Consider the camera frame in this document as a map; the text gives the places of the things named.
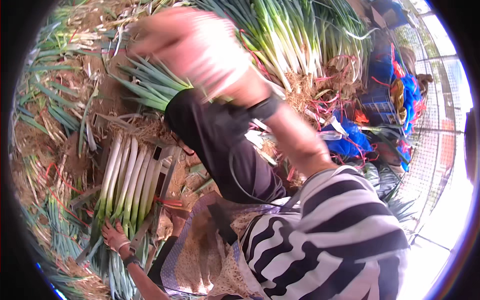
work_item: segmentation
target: wristband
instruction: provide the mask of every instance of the wristband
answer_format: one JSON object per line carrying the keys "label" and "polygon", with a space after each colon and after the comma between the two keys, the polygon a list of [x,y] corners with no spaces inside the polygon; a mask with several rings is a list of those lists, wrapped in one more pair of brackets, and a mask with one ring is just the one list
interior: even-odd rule
{"label": "wristband", "polygon": [[129,257],[125,258],[125,260],[123,261],[123,265],[125,266],[125,268],[127,268],[127,266],[129,264],[136,264],[137,266],[139,266],[142,270],[142,266],[140,264],[140,260],[138,259],[138,257],[134,254],[130,255]]}
{"label": "wristband", "polygon": [[278,109],[278,103],[279,96],[272,91],[267,99],[248,108],[248,115],[252,119],[265,121],[276,112],[276,110]]}

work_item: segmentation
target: wire mesh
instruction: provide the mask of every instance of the wire mesh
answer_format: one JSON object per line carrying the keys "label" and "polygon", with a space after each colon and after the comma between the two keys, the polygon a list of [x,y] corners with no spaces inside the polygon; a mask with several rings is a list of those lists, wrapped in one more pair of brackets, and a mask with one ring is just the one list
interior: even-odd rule
{"label": "wire mesh", "polygon": [[410,171],[403,178],[404,184],[398,195],[405,202],[415,200],[412,207],[415,215],[403,223],[407,232],[414,233],[432,213],[445,187],[451,184],[457,142],[464,138],[465,116],[460,110],[462,95],[458,81],[462,68],[458,57],[441,56],[415,7],[408,0],[402,3],[416,12],[419,26],[417,29],[410,25],[396,28],[397,41],[415,53],[417,74],[433,76],[426,110],[418,119],[412,135],[420,146],[412,152]]}

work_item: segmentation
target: black cord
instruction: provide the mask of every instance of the black cord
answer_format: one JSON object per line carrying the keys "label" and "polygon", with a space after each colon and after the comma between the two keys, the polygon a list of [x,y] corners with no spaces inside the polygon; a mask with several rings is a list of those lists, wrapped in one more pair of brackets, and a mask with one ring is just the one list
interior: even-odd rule
{"label": "black cord", "polygon": [[188,295],[192,295],[192,296],[198,296],[198,297],[206,296],[206,294],[194,294],[194,293],[184,292],[184,291],[181,291],[181,290],[177,290],[177,289],[174,289],[174,288],[169,288],[169,287],[163,286],[161,284],[156,284],[156,286],[158,286],[159,288],[168,288],[168,289],[174,290],[176,292],[183,293],[183,294],[188,294]]}
{"label": "black cord", "polygon": [[282,209],[286,209],[286,210],[293,211],[293,212],[298,212],[299,211],[297,208],[291,208],[291,207],[288,207],[288,206],[267,202],[267,201],[264,201],[262,199],[258,199],[257,197],[247,193],[247,191],[243,189],[243,187],[240,185],[239,181],[237,180],[237,177],[235,176],[235,171],[233,170],[233,152],[232,151],[230,151],[230,153],[228,154],[228,165],[230,166],[230,173],[232,174],[233,180],[235,181],[237,186],[240,188],[240,190],[250,199],[258,202],[258,204],[266,204],[266,205],[281,207]]}

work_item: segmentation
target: black and white striped shirt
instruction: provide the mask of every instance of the black and white striped shirt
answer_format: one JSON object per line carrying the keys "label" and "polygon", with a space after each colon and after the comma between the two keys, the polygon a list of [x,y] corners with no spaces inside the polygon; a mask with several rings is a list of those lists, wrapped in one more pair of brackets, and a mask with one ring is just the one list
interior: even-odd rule
{"label": "black and white striped shirt", "polygon": [[407,238],[372,185],[350,166],[309,178],[301,213],[256,217],[241,239],[273,300],[394,300]]}

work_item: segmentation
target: blue crate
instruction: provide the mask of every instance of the blue crate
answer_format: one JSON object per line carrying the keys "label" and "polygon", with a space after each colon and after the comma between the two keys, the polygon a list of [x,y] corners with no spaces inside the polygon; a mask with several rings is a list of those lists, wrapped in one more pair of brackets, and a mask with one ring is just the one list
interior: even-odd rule
{"label": "blue crate", "polygon": [[370,119],[370,125],[380,124],[400,124],[395,106],[390,100],[390,87],[380,84],[372,79],[375,77],[378,81],[390,85],[392,83],[392,74],[385,70],[391,67],[391,63],[381,62],[375,59],[372,53],[368,69],[367,93],[359,95],[360,102],[365,107],[367,116]]}

